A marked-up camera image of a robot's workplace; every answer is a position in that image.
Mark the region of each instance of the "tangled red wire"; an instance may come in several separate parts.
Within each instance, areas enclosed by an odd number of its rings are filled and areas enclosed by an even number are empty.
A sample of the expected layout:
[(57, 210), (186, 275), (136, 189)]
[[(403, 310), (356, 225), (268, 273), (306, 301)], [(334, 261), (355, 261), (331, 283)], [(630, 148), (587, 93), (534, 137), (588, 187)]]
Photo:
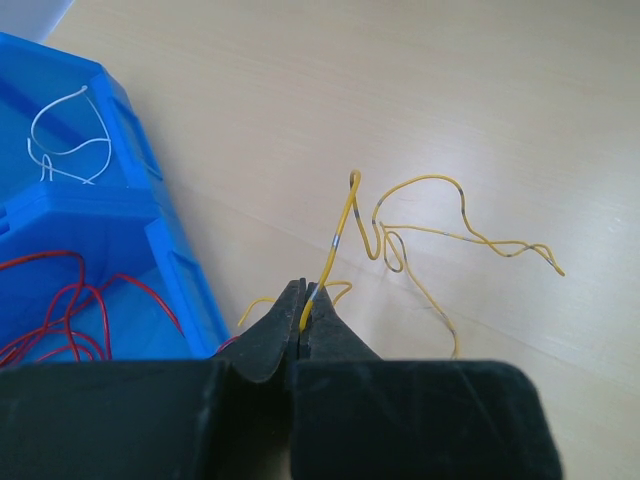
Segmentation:
[[(130, 277), (129, 275), (125, 275), (124, 273), (117, 273), (109, 281), (107, 281), (104, 285), (99, 288), (93, 287), (85, 283), (85, 275), (86, 268), (85, 262), (82, 255), (77, 252), (72, 252), (68, 250), (54, 250), (49, 252), (41, 252), (35, 253), (32, 255), (26, 255), (23, 257), (19, 257), (8, 262), (0, 263), (0, 272), (3, 270), (7, 270), (13, 267), (17, 267), (19, 265), (24, 265), (26, 263), (34, 262), (37, 260), (55, 258), (55, 257), (72, 257), (78, 261), (79, 264), (79, 279), (77, 283), (73, 283), (71, 285), (67, 285), (63, 287), (61, 290), (56, 293), (53, 297), (53, 300), (49, 304), (49, 308), (47, 309), (47, 313), (44, 319), (44, 324), (42, 327), (36, 328), (25, 335), (11, 341), (9, 344), (0, 349), (0, 367), (4, 367), (7, 365), (17, 365), (19, 364), (25, 356), (46, 336), (46, 335), (65, 335), (67, 337), (68, 345), (57, 348), (48, 352), (47, 354), (41, 356), (36, 360), (37, 362), (44, 361), (48, 358), (51, 358), (60, 353), (71, 350), (73, 352), (74, 359), (79, 362), (81, 361), (81, 353), (84, 354), (87, 359), (95, 360), (94, 352), (92, 352), (89, 348), (84, 345), (78, 345), (75, 342), (74, 337), (78, 339), (84, 340), (90, 345), (100, 360), (112, 360), (113, 354), (111, 350), (111, 332), (109, 329), (109, 317), (107, 314), (107, 307), (104, 302), (104, 298), (102, 297), (103, 292), (109, 288), (115, 281), (118, 279), (123, 280), (125, 282), (129, 282), (136, 287), (140, 288), (144, 292), (146, 292), (149, 296), (151, 296), (160, 307), (167, 314), (171, 322), (176, 326), (180, 334), (184, 335), (182, 332), (182, 327), (180, 326), (180, 322), (178, 321), (175, 314), (171, 311), (171, 308), (167, 305), (167, 303), (149, 286), (140, 282), (139, 280)], [(90, 292), (90, 296), (84, 300), (81, 304), (76, 306), (80, 295), (83, 290), (88, 290)], [(65, 309), (65, 313), (61, 318), (58, 318), (55, 321), (51, 321), (51, 317), (53, 316), (53, 311), (55, 310), (56, 305), (60, 302), (62, 296), (73, 290), (73, 296), (71, 297), (71, 301), (67, 305)], [(89, 335), (86, 335), (81, 332), (76, 332), (71, 328), (71, 319), (74, 315), (77, 315), (79, 312), (87, 308), (91, 304), (91, 302), (95, 300), (98, 302), (100, 307), (100, 312), (102, 314), (102, 326), (104, 331), (104, 350), (100, 346), (98, 342), (96, 342)], [(54, 329), (52, 327), (56, 327), (58, 325), (62, 325), (62, 329)]]

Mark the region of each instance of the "white cable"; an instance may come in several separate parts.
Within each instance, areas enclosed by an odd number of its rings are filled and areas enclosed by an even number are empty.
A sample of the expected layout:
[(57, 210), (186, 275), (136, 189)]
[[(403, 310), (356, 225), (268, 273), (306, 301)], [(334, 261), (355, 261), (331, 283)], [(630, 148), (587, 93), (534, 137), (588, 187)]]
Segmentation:
[[(111, 163), (111, 155), (112, 155), (112, 145), (111, 145), (111, 137), (109, 136), (109, 132), (107, 131), (107, 126), (104, 123), (104, 120), (102, 119), (102, 116), (100, 115), (100, 112), (98, 112), (98, 109), (96, 108), (96, 106), (94, 105), (94, 103), (91, 101), (91, 99), (85, 94), (85, 92), (87, 91), (88, 87), (86, 85), (83, 85), (80, 90), (78, 90), (75, 93), (72, 93), (70, 95), (66, 95), (64, 97), (61, 97), (53, 102), (51, 102), (49, 105), (45, 106), (42, 110), (40, 110), (38, 112), (38, 114), (34, 117), (33, 122), (31, 122), (31, 129), (30, 129), (30, 133), (31, 133), (31, 138), (27, 138), (27, 152), (29, 153), (29, 156), (31, 157), (31, 159), (38, 165), (40, 165), (42, 167), (42, 176), (40, 178), (40, 181), (44, 181), (45, 178), (45, 170), (49, 170), (49, 180), (53, 181), (53, 173), (59, 173), (61, 175), (65, 175), (67, 177), (70, 178), (74, 178), (76, 180), (81, 181), (83, 184), (89, 184), (89, 185), (94, 185), (93, 180), (95, 180), (96, 178), (98, 178), (100, 175), (102, 175), (105, 170), (107, 168), (109, 168), (109, 165)], [(85, 98), (87, 99), (87, 102), (89, 102), (89, 105), (91, 106), (91, 109), (94, 111), (94, 113), (96, 114), (96, 116), (98, 117), (98, 121), (100, 122), (100, 125), (102, 126), (102, 130), (104, 131), (105, 137), (97, 137), (97, 138), (92, 138), (90, 140), (87, 140), (86, 142), (81, 143), (80, 145), (72, 148), (71, 150), (66, 150), (63, 152), (54, 152), (52, 150), (47, 149), (46, 147), (44, 147), (36, 138), (35, 135), (35, 128), (36, 128), (36, 124), (38, 123), (38, 120), (40, 120), (40, 118), (42, 117), (42, 115), (44, 115), (48, 110), (52, 109), (53, 107), (55, 107), (56, 105), (59, 105), (60, 103), (63, 103), (67, 100), (71, 100), (72, 98), (75, 98), (79, 95), (85, 94)], [(33, 143), (35, 143), (38, 147), (40, 147), (44, 152), (46, 152), (42, 159), (43, 161), (40, 162), (38, 161), (35, 156), (33, 155), (33, 151), (32, 151), (32, 145), (31, 145), (31, 140), (33, 139)], [(96, 143), (96, 142), (107, 142), (107, 146), (108, 146), (108, 153), (107, 153), (107, 160), (105, 161), (105, 164), (102, 166), (102, 168), (98, 171), (98, 173), (96, 173), (95, 175), (87, 178), (82, 178), (79, 177), (77, 175), (73, 175), (70, 174), (68, 172), (65, 172), (63, 170), (58, 170), (53, 168), (53, 162), (51, 161), (51, 157), (50, 155), (55, 155), (55, 156), (64, 156), (64, 155), (70, 155), (72, 153), (77, 152), (78, 150), (81, 150), (82, 148), (86, 147), (89, 144), (92, 143)]]

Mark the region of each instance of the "wooden table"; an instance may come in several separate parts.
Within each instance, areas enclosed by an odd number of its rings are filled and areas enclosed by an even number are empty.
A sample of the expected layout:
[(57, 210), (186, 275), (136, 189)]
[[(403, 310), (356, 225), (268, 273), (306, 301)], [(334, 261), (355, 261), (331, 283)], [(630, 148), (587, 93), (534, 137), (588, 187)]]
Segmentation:
[[(548, 243), (565, 278), (533, 252), (405, 235), (462, 355), (537, 384), (567, 477), (636, 478), (639, 22), (624, 0), (77, 0), (49, 44), (128, 91), (229, 325), (320, 274), (352, 168), (363, 215), (441, 173), (479, 231)], [(380, 218), (463, 232), (458, 202), (425, 182)], [(352, 219), (332, 278), (354, 282), (338, 313), (384, 357), (449, 354)]]

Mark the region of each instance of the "blue plastic container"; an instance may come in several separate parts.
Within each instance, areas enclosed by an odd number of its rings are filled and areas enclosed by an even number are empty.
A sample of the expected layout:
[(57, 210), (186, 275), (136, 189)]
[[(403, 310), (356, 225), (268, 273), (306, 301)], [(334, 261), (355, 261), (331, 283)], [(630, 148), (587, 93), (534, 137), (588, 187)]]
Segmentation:
[[(35, 134), (47, 150), (58, 152), (105, 137), (89, 99), (111, 140), (110, 163), (92, 184), (74, 177), (89, 179), (103, 168), (108, 142), (51, 155), (51, 165), (69, 175), (43, 169), (27, 152), (36, 115), (83, 86), (84, 93), (43, 114)], [(0, 125), (0, 262), (71, 250), (85, 258), (91, 285), (125, 273), (160, 294), (178, 317), (184, 337), (138, 287), (117, 282), (107, 291), (114, 359), (213, 355), (229, 332), (122, 87), (95, 62), (0, 34)], [(32, 142), (32, 155), (47, 164), (45, 153)], [(0, 272), (0, 348), (41, 326), (54, 295), (77, 280), (78, 265), (72, 258), (44, 259)], [(63, 298), (54, 319), (62, 316), (70, 298)], [(95, 302), (73, 317), (73, 329), (103, 344)], [(66, 344), (64, 336), (49, 335), (25, 360)], [(51, 358), (70, 359), (70, 352)]]

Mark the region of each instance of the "beige tabletop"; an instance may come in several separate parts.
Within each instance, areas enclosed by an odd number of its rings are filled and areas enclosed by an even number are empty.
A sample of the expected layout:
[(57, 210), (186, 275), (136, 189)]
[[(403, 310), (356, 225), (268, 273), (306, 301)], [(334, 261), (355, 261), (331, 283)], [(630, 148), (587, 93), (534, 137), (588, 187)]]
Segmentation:
[[(523, 369), (567, 477), (610, 479), (640, 468), (638, 25), (630, 0), (77, 0), (48, 43), (126, 88), (234, 331), (255, 297), (319, 276), (352, 168), (363, 216), (444, 174), (480, 232), (551, 246), (564, 278), (532, 251), (404, 233), (462, 357)], [(380, 218), (464, 233), (437, 181)], [(354, 283), (338, 313), (382, 356), (449, 355), (353, 219), (331, 278)]]

